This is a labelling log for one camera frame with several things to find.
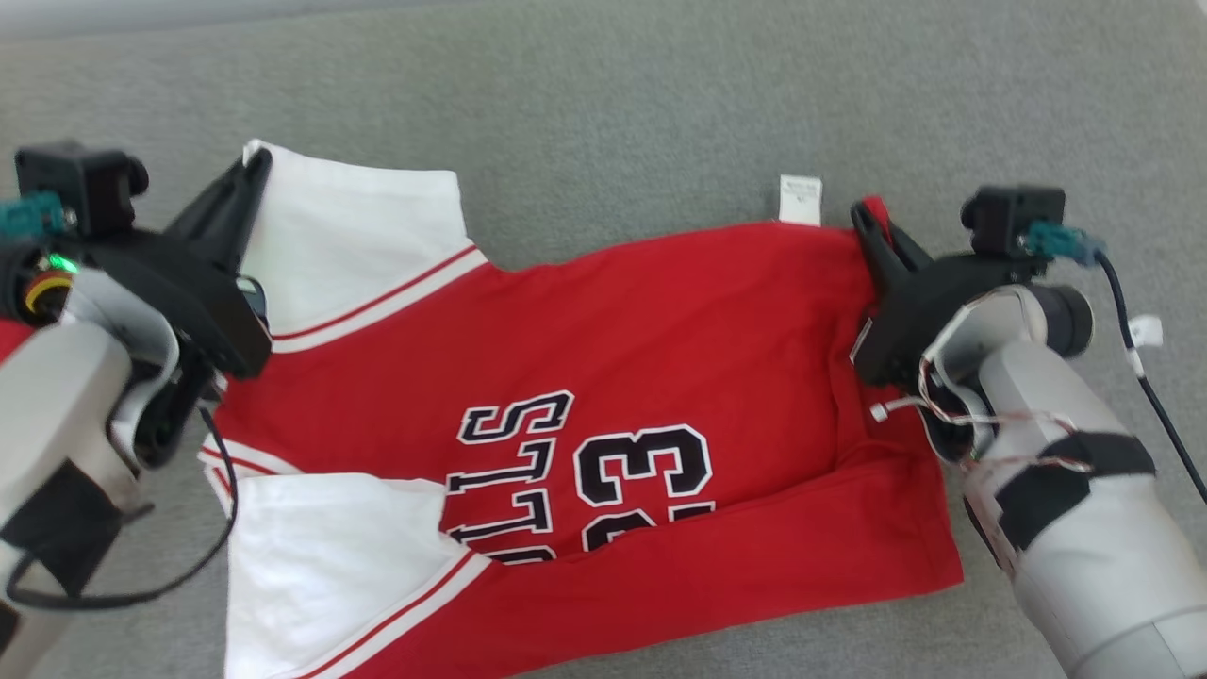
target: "white stripe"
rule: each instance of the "white stripe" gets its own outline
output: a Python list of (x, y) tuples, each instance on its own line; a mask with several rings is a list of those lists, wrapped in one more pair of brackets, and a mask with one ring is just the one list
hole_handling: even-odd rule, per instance
[(221, 479), (226, 479), (226, 473), (215, 469), (212, 467), (202, 468), (202, 474), (205, 475), (205, 480), (210, 482), (210, 488), (214, 488), (214, 494), (218, 498), (218, 504), (222, 505), (222, 514), (231, 516), (231, 496), (227, 494), (226, 488), (222, 487)]
[[(462, 552), (456, 555), (455, 558), (450, 560), (450, 567), (455, 567), (463, 556), (465, 555)], [(398, 640), (400, 637), (402, 637), (403, 634), (413, 630), (416, 625), (419, 625), (428, 616), (431, 616), (433, 613), (439, 610), (441, 607), (451, 602), (457, 595), (465, 591), (465, 589), (468, 587), (471, 583), (473, 583), (479, 575), (482, 575), (482, 572), (486, 570), (490, 563), (491, 561), (489, 558), (482, 555), (473, 555), (472, 557), (470, 557), (470, 561), (465, 562), (465, 566), (462, 566), (461, 569), (457, 570), (457, 573), (453, 575), (453, 578), (450, 578), (448, 583), (444, 584), (443, 587), (436, 591), (424, 603), (416, 605), (415, 608), (407, 611), (404, 615), (400, 616), (397, 620), (384, 627), (372, 638), (365, 639), (365, 636), (368, 634), (374, 627), (380, 625), (383, 621), (389, 620), (390, 616), (395, 615), (397, 611), (410, 605), (412, 602), (422, 598), (424, 595), (426, 595), (431, 590), (431, 587), (420, 589), (418, 592), (407, 597), (397, 605), (391, 607), (385, 613), (378, 615), (375, 619), (366, 624), (360, 632), (352, 636), (351, 639), (344, 642), (332, 651), (328, 651), (319, 660), (311, 662), (309, 666), (295, 669), (292, 672), (288, 672), (287, 674), (279, 674), (278, 677), (282, 679), (285, 677), (304, 677), (310, 672), (314, 672), (316, 668), (322, 667), (323, 665), (330, 662), (331, 658), (338, 657), (339, 654), (344, 652), (345, 649), (354, 646), (357, 643), (361, 643), (362, 639), (365, 639), (365, 642), (361, 643), (361, 645), (356, 650), (342, 657), (339, 662), (332, 665), (331, 667), (325, 669), (321, 674), (316, 674), (315, 679), (328, 679), (328, 678), (334, 679), (337, 677), (346, 675), (349, 672), (360, 667), (365, 661), (381, 652), (383, 650), (385, 650), (386, 646)], [(439, 573), (432, 576), (430, 583), (432, 583), (433, 585), (436, 583), (439, 583), (448, 574), (448, 572), (449, 568), (441, 569)]]
[[(231, 453), (232, 460), (246, 461), (276, 474), (302, 474), (301, 469), (272, 453), (266, 453), (264, 451), (257, 451), (251, 446), (237, 444), (225, 437), (222, 438), (222, 443), (226, 444), (227, 452)], [(218, 445), (217, 441), (214, 440), (212, 434), (206, 437), (205, 441), (202, 443), (202, 452), (198, 453), (197, 460), (210, 467), (222, 464), (222, 456), (218, 455)]]
[(392, 297), (381, 299), (377, 304), (349, 318), (344, 318), (315, 332), (308, 332), (301, 336), (275, 339), (273, 343), (273, 353), (288, 355), (293, 352), (304, 352), (305, 350), (313, 350), (321, 345), (326, 345), (327, 343), (332, 343), (334, 339), (351, 334), (357, 329), (368, 327), (384, 317), (398, 312), (400, 310), (414, 304), (424, 297), (427, 297), (432, 292), (436, 292), (441, 287), (444, 287), (449, 282), (453, 282), (457, 277), (461, 277), (484, 263), (486, 263), (486, 256), (483, 254), (480, 250), (471, 250), (424, 280), (420, 280), (410, 287), (400, 291)]

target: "white cable tag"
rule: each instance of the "white cable tag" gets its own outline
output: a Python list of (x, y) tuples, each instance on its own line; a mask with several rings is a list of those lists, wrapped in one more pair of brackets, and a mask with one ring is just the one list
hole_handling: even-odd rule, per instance
[(1165, 327), (1161, 317), (1153, 314), (1142, 314), (1127, 321), (1127, 328), (1132, 333), (1132, 343), (1137, 347), (1160, 347), (1165, 344)]
[(822, 180), (816, 176), (780, 175), (780, 221), (820, 226)]

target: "care label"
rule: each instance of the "care label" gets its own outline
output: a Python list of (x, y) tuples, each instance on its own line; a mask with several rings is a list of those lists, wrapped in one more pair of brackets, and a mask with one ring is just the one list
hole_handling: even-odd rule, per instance
[(820, 226), (822, 180), (816, 176), (780, 175), (780, 221)]

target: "jersey number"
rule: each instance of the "jersey number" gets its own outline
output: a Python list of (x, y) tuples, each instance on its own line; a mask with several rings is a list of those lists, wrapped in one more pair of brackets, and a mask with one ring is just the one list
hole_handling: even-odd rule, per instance
[[(519, 434), (525, 420), (529, 434), (561, 429), (570, 415), (573, 394), (555, 392), (511, 404), (506, 409), (478, 408), (466, 411), (461, 421), (457, 440), (466, 445), (505, 441)], [(512, 494), (512, 507), (517, 513), (512, 519), (477, 526), (457, 526), (449, 535), (461, 543), (470, 543), (513, 532), (533, 534), (553, 532), (553, 509), (549, 493), (533, 485), (542, 482), (553, 466), (556, 439), (538, 439), (519, 445), (517, 457), (523, 462), (517, 467), (476, 473), (448, 475), (450, 496), (472, 492), (473, 488), (501, 484), (524, 484), (523, 490)], [(578, 497), (593, 508), (624, 504), (624, 481), (651, 479), (658, 475), (655, 461), (667, 457), (671, 469), (663, 473), (667, 498), (698, 496), (712, 479), (712, 463), (705, 438), (687, 425), (642, 429), (636, 433), (616, 433), (591, 437), (573, 453), (575, 485)], [(689, 503), (672, 507), (667, 521), (680, 521), (706, 514), (716, 509), (715, 503)], [(622, 533), (655, 526), (643, 510), (619, 514), (602, 514), (582, 529), (583, 551), (607, 545)], [(518, 550), (492, 552), (488, 556), (505, 563), (530, 563), (555, 558), (553, 549), (541, 545)]]

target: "gray fabric background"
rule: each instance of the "gray fabric background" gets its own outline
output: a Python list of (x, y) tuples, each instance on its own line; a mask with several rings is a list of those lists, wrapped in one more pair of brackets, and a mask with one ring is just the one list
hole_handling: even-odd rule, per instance
[[(262, 136), (456, 170), (472, 235), (507, 267), (768, 217), (780, 172), (821, 175), (832, 223), (882, 193), (935, 251), (964, 245), (957, 213), (979, 183), (1057, 183), (1068, 221), (1110, 242), (1133, 309), (1164, 316), (1149, 373), (1207, 467), (1207, 19), (1193, 0), (495, 0), (14, 45), (0, 65), (0, 147), (72, 135), (140, 154), (148, 224)], [(7, 165), (0, 187), (14, 192)], [(1109, 320), (1100, 274), (1057, 277)], [(1207, 556), (1207, 509), (1109, 322), (1077, 365), (1154, 452)], [(99, 585), (161, 581), (217, 532), (187, 456), (151, 486), (159, 513)], [(537, 677), (1057, 677), (972, 528), (954, 526), (956, 590)], [(154, 605), (80, 620), (39, 677), (215, 677), (225, 595), (218, 566)]]

